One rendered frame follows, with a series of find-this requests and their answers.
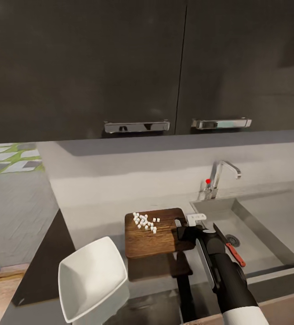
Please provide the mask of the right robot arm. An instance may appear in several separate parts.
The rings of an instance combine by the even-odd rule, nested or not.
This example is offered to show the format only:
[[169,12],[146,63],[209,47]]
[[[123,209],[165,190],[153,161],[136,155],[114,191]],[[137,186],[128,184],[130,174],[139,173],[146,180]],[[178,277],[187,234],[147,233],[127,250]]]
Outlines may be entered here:
[[195,222],[203,220],[203,213],[187,215],[187,226],[177,227],[177,237],[196,245],[225,325],[269,325],[247,288],[241,267],[225,253],[221,236],[215,230],[196,225]]

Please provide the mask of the cutting board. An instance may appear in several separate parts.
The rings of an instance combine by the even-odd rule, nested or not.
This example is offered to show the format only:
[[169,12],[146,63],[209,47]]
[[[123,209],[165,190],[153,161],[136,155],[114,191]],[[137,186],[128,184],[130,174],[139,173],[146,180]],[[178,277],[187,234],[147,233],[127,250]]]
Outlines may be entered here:
[[[145,225],[141,224],[140,215],[148,215],[147,221],[154,224],[153,227],[157,228],[156,233],[150,229],[151,226],[145,229]],[[185,215],[180,208],[139,212],[137,225],[134,218],[135,213],[125,216],[125,254],[128,259],[189,251],[195,248],[190,241],[178,240],[175,220],[178,219],[182,227],[187,226]]]

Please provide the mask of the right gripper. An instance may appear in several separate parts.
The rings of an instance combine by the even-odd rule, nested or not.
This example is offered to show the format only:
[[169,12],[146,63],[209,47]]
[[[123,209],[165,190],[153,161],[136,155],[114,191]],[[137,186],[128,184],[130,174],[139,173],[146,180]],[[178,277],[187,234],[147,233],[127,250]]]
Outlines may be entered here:
[[202,225],[196,225],[196,226],[186,226],[186,227],[177,227],[177,237],[179,241],[190,241],[191,243],[191,234],[195,229],[202,229]]

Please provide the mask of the parer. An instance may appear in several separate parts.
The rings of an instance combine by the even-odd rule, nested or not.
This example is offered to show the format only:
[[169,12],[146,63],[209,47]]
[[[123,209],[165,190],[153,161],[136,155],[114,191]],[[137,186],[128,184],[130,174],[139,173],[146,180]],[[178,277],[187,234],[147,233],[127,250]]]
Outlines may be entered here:
[[242,258],[240,257],[240,255],[236,252],[236,250],[233,248],[233,246],[231,245],[231,243],[229,243],[229,241],[224,237],[224,235],[222,234],[222,232],[218,229],[218,227],[215,224],[214,224],[214,227],[215,227],[216,231],[218,232],[218,234],[221,236],[222,240],[225,242],[225,245],[230,249],[232,255],[240,263],[241,267],[245,267],[246,266],[246,263],[242,260]]

